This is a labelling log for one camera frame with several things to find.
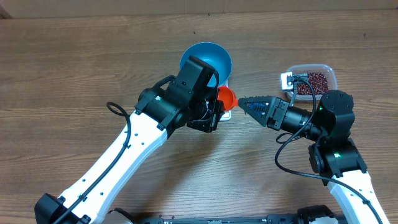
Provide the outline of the orange measuring scoop blue handle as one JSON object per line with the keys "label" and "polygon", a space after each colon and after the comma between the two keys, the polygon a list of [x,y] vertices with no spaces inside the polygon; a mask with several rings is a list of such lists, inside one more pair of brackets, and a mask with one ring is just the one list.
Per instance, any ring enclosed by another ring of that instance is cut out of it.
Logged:
{"label": "orange measuring scoop blue handle", "polygon": [[218,99],[223,102],[224,112],[231,111],[236,107],[240,108],[238,106],[239,98],[237,98],[235,92],[227,86],[218,87]]}

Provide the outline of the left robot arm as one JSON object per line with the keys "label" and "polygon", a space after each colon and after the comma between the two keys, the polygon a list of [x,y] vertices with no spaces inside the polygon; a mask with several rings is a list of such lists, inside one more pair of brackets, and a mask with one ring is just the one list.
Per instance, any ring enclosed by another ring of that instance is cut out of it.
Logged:
{"label": "left robot arm", "polygon": [[210,133],[223,114],[218,100],[216,68],[189,56],[178,75],[146,88],[128,114],[116,103],[107,108],[126,120],[126,126],[93,166],[71,187],[55,197],[44,194],[35,204],[37,223],[101,223],[139,166],[183,126]]}

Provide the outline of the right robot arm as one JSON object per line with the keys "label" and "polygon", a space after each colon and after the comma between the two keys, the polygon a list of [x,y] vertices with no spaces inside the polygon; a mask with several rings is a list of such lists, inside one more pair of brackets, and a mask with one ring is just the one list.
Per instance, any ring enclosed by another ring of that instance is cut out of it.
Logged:
{"label": "right robot arm", "polygon": [[310,177],[328,187],[348,223],[388,223],[368,167],[350,138],[355,119],[351,95],[329,90],[312,112],[276,96],[241,98],[238,105],[264,127],[313,141],[308,148]]}

